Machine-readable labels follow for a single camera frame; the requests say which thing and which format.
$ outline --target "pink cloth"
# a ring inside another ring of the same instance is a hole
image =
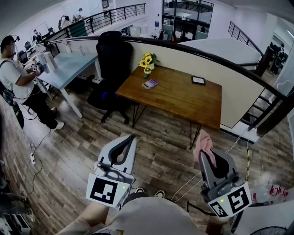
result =
[[[195,161],[199,163],[200,150],[203,150],[210,157],[213,166],[216,168],[215,156],[210,150],[212,148],[212,140],[204,130],[200,130],[200,134],[196,140],[196,146],[193,149]]]

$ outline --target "ceiling light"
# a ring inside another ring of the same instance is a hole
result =
[[[294,38],[293,34],[291,34],[291,33],[289,32],[289,30],[287,30],[287,31],[288,31],[288,33],[292,36],[292,38]]]

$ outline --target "chair headrest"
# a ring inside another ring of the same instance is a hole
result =
[[[98,44],[112,44],[121,41],[120,31],[108,31],[100,35]]]

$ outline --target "white table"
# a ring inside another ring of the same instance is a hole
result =
[[[75,113],[82,118],[82,114],[65,91],[65,87],[90,64],[95,62],[97,74],[100,74],[98,66],[98,55],[88,53],[82,55],[80,52],[60,53],[54,58],[58,68],[50,73],[42,73],[38,78],[55,88],[59,89],[64,98],[68,101]]]

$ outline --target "white table leg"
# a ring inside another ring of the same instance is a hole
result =
[[[72,107],[72,109],[75,111],[75,113],[78,115],[79,118],[82,118],[83,115],[80,113],[80,111],[78,110],[78,108],[76,107],[76,105],[74,105],[74,102],[72,101],[72,99],[69,97],[68,93],[65,91],[65,89],[61,89],[60,90],[61,93],[63,94],[64,98],[68,101],[69,105]]]
[[[98,58],[95,59],[95,67],[96,67],[96,71],[97,71],[97,75],[98,75],[97,80],[102,80]]]
[[[54,95],[52,95],[52,94],[48,91],[48,89],[45,87],[43,81],[40,80],[40,79],[37,79],[37,80],[38,80],[39,84],[41,85],[41,87],[43,87],[43,89],[44,89],[44,91],[47,93],[47,95],[50,97],[50,99],[53,100]]]

